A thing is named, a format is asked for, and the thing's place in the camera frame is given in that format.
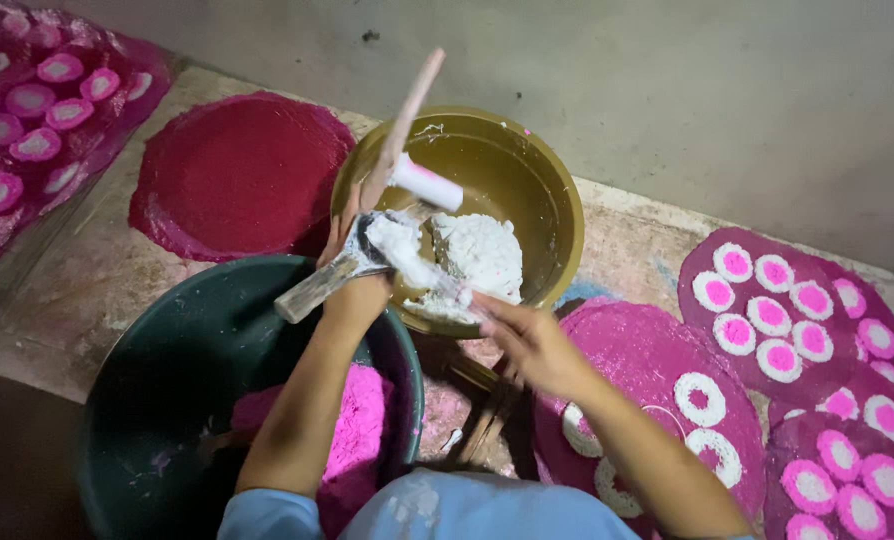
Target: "magenta powder mat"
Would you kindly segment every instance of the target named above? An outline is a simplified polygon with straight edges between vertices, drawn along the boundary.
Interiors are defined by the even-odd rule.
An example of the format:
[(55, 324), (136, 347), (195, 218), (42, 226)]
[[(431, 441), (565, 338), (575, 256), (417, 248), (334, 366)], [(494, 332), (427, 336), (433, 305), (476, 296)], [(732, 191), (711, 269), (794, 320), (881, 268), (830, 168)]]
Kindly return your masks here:
[(151, 43), (0, 1), (0, 254), (99, 178), (170, 84)]
[[(739, 473), (739, 478), (731, 480), (736, 483), (730, 492), (749, 516), (760, 510), (765, 490), (760, 424), (736, 375), (724, 369), (724, 360), (709, 339), (656, 306), (612, 302), (604, 297), (585, 301), (560, 321), (560, 326), (600, 374), (668, 433), (680, 440), (685, 436), (691, 439), (692, 435), (703, 439), (701, 432), (709, 430), (726, 439), (736, 452), (733, 456), (721, 459), (705, 448), (700, 458), (712, 470), (729, 465), (722, 461), (739, 459), (736, 471), (726, 473)], [(688, 375), (685, 381), (707, 381), (704, 388), (710, 397), (687, 393), (690, 418), (704, 423), (704, 427), (681, 411), (676, 400), (675, 386), (685, 373), (701, 375)], [(718, 392), (710, 393), (711, 387)], [(601, 460), (583, 457), (565, 438), (562, 416), (566, 406), (563, 399), (539, 395), (534, 401), (534, 450), (541, 480), (570, 485), (598, 497), (594, 474)], [(617, 491), (626, 491), (620, 478), (614, 479), (614, 486)], [(649, 537), (656, 527), (646, 515), (626, 521), (643, 537)]]
[(894, 538), (894, 442), (853, 420), (810, 412), (767, 443), (770, 540)]
[(353, 147), (326, 107), (272, 92), (195, 106), (147, 142), (130, 225), (196, 261), (315, 257)]
[(858, 359), (894, 368), (894, 314), (870, 285), (742, 228), (715, 230), (687, 255), (677, 296), (684, 322), (717, 341), (745, 387), (792, 408), (813, 410)]

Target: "red powder circle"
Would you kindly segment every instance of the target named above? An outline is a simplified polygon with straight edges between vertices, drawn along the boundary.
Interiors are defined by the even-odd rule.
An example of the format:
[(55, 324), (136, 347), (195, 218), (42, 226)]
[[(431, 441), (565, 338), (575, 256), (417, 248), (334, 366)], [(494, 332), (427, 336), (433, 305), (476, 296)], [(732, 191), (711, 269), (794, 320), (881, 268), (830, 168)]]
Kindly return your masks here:
[(196, 106), (147, 142), (130, 225), (198, 261), (316, 255), (353, 147), (327, 108), (271, 92)]

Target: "wooden stick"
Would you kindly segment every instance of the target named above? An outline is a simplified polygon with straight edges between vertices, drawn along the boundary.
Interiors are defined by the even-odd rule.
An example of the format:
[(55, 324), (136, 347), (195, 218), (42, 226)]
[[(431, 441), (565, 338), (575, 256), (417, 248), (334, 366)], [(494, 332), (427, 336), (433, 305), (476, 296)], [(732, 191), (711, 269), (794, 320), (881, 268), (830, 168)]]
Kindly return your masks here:
[(373, 210), (380, 202), (381, 195), (387, 188), (388, 179), (393, 174), (393, 168), (397, 166), (397, 160), (400, 159), (400, 154), (404, 151), (404, 144), (407, 143), (407, 135), (411, 132), (417, 112), (420, 111), (427, 92), (430, 91), (434, 79), (441, 71), (445, 56), (443, 49), (433, 49), (420, 68), (417, 78), (413, 81), (410, 93), (406, 95), (404, 105), (383, 141), (377, 163), (363, 179), (363, 187), (360, 190), (360, 210), (362, 212)]

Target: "golden bowl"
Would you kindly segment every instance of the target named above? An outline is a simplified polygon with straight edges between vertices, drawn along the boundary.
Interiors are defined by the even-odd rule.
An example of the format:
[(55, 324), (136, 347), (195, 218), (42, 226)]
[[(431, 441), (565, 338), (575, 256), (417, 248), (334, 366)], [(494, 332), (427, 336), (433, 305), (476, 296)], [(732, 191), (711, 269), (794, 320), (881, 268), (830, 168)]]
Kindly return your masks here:
[[(353, 183), (367, 177), (393, 120), (371, 130), (337, 172), (331, 210), (339, 213)], [(509, 118), (469, 106), (432, 106), (417, 115), (405, 152), (420, 166), (463, 188), (463, 205), (454, 215), (489, 215), (510, 220), (524, 253), (523, 304), (548, 307), (570, 285), (584, 249), (584, 211), (570, 173), (554, 151), (535, 134)], [(379, 210), (401, 210), (411, 194), (389, 187)], [(421, 254), (434, 259), (424, 229)], [(404, 324), (420, 332), (452, 338), (478, 338), (477, 325), (430, 320), (407, 311), (405, 299), (422, 290), (398, 278), (393, 305)]]

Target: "concrete floor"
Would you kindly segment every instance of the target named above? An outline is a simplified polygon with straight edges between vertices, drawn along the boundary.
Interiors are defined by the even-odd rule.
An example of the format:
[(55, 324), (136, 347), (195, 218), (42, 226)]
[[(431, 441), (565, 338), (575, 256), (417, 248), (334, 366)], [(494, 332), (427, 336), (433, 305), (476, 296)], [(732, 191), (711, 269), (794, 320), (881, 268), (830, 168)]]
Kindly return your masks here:
[(0, 539), (92, 538), (74, 460), (81, 405), (0, 376)]

